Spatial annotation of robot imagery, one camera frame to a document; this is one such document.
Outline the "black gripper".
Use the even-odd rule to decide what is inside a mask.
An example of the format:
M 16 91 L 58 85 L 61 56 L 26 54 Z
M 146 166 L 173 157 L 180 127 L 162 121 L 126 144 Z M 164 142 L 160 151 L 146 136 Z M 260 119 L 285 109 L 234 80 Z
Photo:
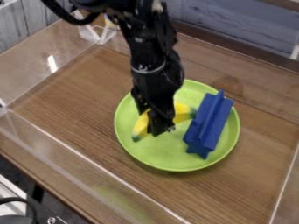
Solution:
M 174 129 L 173 95 L 182 85 L 182 66 L 180 62 L 164 62 L 160 66 L 132 63 L 130 73 L 130 95 L 137 113 L 142 114 L 152 109 L 146 113 L 146 131 L 157 137 Z

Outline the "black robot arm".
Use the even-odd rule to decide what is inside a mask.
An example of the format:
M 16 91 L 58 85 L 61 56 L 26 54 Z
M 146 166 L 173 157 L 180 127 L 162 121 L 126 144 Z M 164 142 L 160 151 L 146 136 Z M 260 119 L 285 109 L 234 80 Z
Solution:
M 69 0 L 88 15 L 78 19 L 57 0 L 41 0 L 48 9 L 72 25 L 92 23 L 98 15 L 120 28 L 130 53 L 133 87 L 130 95 L 137 112 L 146 114 L 146 132 L 158 136 L 174 127 L 173 95 L 181 88 L 184 70 L 178 53 L 177 31 L 168 17 L 164 0 Z

